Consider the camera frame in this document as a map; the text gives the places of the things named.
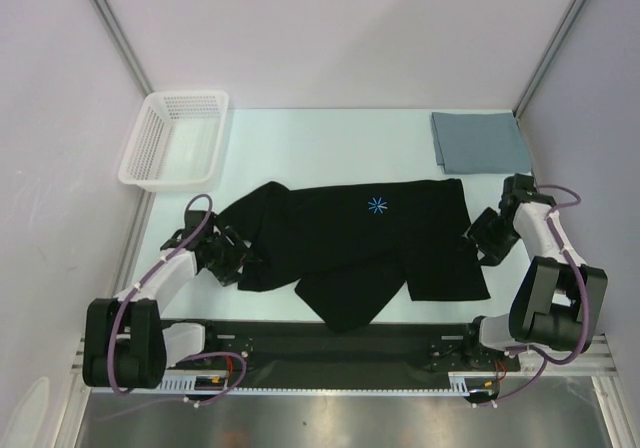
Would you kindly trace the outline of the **black t shirt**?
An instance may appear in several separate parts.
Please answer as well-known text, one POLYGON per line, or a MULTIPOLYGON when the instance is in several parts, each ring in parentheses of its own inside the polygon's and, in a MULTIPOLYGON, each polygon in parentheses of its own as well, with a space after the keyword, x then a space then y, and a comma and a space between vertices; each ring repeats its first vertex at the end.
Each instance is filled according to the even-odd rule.
POLYGON ((403 286, 415 302, 490 297, 459 179, 298 190, 271 181, 219 220, 256 256, 240 290, 293 285, 335 333, 368 325, 403 286))

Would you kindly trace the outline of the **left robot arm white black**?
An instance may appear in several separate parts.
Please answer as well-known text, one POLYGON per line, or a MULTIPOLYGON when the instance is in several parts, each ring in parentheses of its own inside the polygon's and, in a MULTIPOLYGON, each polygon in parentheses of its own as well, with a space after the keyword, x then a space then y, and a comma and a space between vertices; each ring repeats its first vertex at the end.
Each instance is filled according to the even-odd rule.
POLYGON ((229 370, 246 371, 244 359, 221 352, 203 322, 163 323, 177 293, 201 271, 221 285, 239 281, 252 252, 231 229, 187 235, 178 230, 162 246, 156 263, 139 281, 111 298, 92 301, 86 313, 82 377, 90 387, 117 394, 158 387, 179 363, 207 368, 223 359, 229 370))

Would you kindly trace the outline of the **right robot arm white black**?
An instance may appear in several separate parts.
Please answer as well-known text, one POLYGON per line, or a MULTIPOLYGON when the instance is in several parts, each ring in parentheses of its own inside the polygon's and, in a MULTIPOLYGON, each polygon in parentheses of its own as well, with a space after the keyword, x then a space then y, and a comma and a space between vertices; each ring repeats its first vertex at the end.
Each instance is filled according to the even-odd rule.
POLYGON ((463 341, 461 356, 484 369, 497 353, 535 352, 547 363, 574 362, 595 334, 608 276, 581 257, 562 227, 560 211, 579 200, 555 204, 551 198, 487 208, 466 236, 481 254, 480 264, 496 267, 521 241, 530 264, 508 313, 478 317, 476 335, 463 341))

